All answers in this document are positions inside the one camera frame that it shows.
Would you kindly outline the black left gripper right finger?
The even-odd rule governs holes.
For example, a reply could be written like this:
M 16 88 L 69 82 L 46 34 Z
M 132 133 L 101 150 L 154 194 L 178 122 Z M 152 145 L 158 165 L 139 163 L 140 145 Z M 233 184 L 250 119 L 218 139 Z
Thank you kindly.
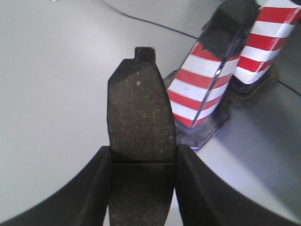
M 175 191 L 185 226 L 294 226 L 217 176 L 188 145 L 177 146 Z

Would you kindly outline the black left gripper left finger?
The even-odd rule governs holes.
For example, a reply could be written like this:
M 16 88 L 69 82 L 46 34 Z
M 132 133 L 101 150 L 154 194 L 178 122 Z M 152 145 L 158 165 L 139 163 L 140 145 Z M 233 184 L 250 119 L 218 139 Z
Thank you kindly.
M 101 226 L 111 183 L 111 153 L 103 146 L 63 188 L 3 226 Z

